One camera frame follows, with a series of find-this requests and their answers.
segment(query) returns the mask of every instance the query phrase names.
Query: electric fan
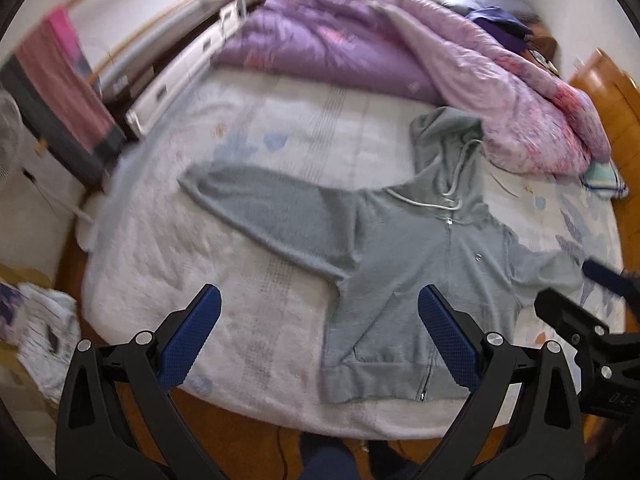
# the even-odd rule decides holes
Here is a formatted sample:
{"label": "electric fan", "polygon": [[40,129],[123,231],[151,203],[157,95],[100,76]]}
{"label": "electric fan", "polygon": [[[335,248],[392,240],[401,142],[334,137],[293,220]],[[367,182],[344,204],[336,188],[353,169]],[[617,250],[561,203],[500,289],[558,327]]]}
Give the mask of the electric fan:
{"label": "electric fan", "polygon": [[39,183],[35,176],[22,166],[22,147],[26,137],[26,128],[22,123],[20,108],[9,92],[0,89],[0,191],[16,173],[22,173],[46,200],[53,200],[64,209],[78,217],[76,232],[79,245],[89,250],[95,243],[97,229],[94,219],[62,200],[55,192]]}
{"label": "electric fan", "polygon": [[0,190],[20,170],[24,126],[14,98],[0,90]]}

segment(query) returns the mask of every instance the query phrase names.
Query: blue pillow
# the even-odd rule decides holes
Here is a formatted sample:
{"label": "blue pillow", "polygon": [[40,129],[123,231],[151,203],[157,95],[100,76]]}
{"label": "blue pillow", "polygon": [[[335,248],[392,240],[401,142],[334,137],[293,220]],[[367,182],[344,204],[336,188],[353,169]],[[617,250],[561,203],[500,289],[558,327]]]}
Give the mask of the blue pillow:
{"label": "blue pillow", "polygon": [[453,10],[461,16],[466,16],[474,10],[485,7],[500,7],[523,22],[537,23],[540,17],[524,0],[438,0],[438,3]]}
{"label": "blue pillow", "polygon": [[613,160],[607,164],[600,164],[594,160],[581,180],[584,187],[604,200],[624,198],[629,194],[629,188]]}

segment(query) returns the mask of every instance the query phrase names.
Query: blue jeans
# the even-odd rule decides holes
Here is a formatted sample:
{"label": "blue jeans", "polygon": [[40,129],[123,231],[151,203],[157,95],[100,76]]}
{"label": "blue jeans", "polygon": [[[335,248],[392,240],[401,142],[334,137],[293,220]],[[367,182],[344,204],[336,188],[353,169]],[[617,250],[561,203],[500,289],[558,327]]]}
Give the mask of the blue jeans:
{"label": "blue jeans", "polygon": [[[304,470],[298,480],[361,480],[356,459],[338,438],[302,433],[300,455]],[[369,441],[369,466],[376,480],[410,480],[418,465],[389,444]]]}

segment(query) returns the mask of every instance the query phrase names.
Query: white bedsheet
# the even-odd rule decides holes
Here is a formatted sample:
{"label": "white bedsheet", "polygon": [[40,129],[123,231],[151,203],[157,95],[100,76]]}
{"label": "white bedsheet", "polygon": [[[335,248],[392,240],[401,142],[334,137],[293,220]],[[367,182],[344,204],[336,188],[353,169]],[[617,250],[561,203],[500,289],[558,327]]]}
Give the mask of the white bedsheet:
{"label": "white bedsheet", "polygon": [[[217,157],[326,186],[395,184],[413,174],[408,127],[428,110],[308,80],[208,69],[118,176],[85,275],[84,317],[106,341],[123,343],[155,329],[204,283],[213,283],[222,292],[223,313],[183,386],[188,392],[233,412],[315,433],[442,436],[460,402],[323,404],[318,380],[324,318],[337,291],[201,210],[176,181],[192,162]],[[622,266],[610,203],[576,181],[527,179],[485,163],[484,182],[491,212],[531,249],[564,246]],[[583,297],[612,330],[623,329],[620,300],[589,285]],[[525,309],[515,343],[549,338],[556,338],[553,331]],[[567,353],[572,361],[570,348]],[[515,395],[514,388],[498,424],[508,420]]]}

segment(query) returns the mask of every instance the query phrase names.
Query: pink floral blanket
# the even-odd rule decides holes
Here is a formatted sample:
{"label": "pink floral blanket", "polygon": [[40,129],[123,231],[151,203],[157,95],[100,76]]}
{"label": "pink floral blanket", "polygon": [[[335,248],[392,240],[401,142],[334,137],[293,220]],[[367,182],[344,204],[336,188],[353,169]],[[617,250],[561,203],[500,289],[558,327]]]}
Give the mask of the pink floral blanket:
{"label": "pink floral blanket", "polygon": [[579,175],[592,159],[609,160],[609,140],[587,94],[505,50],[466,18],[429,0],[347,1],[386,15],[444,102],[482,117],[485,153],[496,166]]}

